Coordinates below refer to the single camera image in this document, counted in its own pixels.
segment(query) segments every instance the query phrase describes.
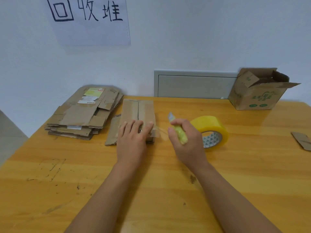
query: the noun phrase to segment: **yellow tape roll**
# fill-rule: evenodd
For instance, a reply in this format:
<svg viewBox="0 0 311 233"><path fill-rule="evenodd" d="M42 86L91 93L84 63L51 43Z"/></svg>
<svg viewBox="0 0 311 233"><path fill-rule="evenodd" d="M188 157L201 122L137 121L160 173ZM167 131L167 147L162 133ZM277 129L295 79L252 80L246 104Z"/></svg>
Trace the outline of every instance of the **yellow tape roll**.
<svg viewBox="0 0 311 233"><path fill-rule="evenodd" d="M229 133L214 116L202 116L191 121L191 124L200 132L212 132L203 137L203 146L208 150L223 146L229 137Z"/></svg>

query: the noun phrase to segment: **wooden table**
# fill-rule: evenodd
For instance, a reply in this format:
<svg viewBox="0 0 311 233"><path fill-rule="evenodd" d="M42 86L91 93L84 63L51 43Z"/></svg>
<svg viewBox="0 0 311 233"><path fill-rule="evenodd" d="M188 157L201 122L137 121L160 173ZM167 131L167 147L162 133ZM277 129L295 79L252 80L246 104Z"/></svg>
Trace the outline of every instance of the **wooden table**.
<svg viewBox="0 0 311 233"><path fill-rule="evenodd" d="M230 132L208 160L284 232L311 232L311 152L291 131L311 137L311 107L277 103L273 110L237 111L228 100L154 100L157 125L170 111L192 120L218 117ZM47 135L41 127L0 169L0 232L63 232L105 180L116 147L104 145L109 123L91 141ZM199 183L176 159L167 137L148 155L117 221L122 232L221 232Z"/></svg>

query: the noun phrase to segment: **yellow label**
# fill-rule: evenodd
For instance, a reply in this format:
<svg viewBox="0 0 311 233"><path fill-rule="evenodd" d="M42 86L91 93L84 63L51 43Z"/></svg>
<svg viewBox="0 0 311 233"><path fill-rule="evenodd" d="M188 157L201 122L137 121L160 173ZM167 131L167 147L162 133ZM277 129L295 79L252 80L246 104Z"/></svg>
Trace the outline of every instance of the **yellow label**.
<svg viewBox="0 0 311 233"><path fill-rule="evenodd" d="M104 90L105 88L90 88L84 93L84 96L96 96L99 98Z"/></svg>

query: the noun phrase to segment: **sticker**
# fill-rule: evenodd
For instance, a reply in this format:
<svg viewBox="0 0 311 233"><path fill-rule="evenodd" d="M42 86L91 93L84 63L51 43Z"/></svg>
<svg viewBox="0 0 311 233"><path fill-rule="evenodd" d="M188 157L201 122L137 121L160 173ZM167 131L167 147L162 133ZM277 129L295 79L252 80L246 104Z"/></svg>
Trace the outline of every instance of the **sticker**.
<svg viewBox="0 0 311 233"><path fill-rule="evenodd" d="M89 88L84 93L84 96L95 96L95 97L99 98L104 90L105 90L105 88Z"/></svg>
<svg viewBox="0 0 311 233"><path fill-rule="evenodd" d="M67 128L68 128L68 129L81 130L81 129L82 129L82 126L70 125L70 126L67 126Z"/></svg>
<svg viewBox="0 0 311 233"><path fill-rule="evenodd" d="M82 100L78 101L80 104L95 104L95 101L98 97L96 96L83 96Z"/></svg>

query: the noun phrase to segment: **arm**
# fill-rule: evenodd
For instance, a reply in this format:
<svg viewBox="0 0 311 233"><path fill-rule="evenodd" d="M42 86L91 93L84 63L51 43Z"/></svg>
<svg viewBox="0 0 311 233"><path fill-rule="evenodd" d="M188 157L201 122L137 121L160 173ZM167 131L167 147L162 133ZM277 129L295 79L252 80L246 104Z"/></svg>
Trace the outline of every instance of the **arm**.
<svg viewBox="0 0 311 233"><path fill-rule="evenodd" d="M65 233L112 232L131 180L146 153L146 138L153 124L138 133L142 121L124 123L118 133L118 161L95 194L73 219Z"/></svg>
<svg viewBox="0 0 311 233"><path fill-rule="evenodd" d="M200 182L210 206L226 233L281 233L258 209L231 186L207 161L202 135L185 119L176 119L172 125L181 125L188 142L181 145L173 128L169 139L176 155Z"/></svg>

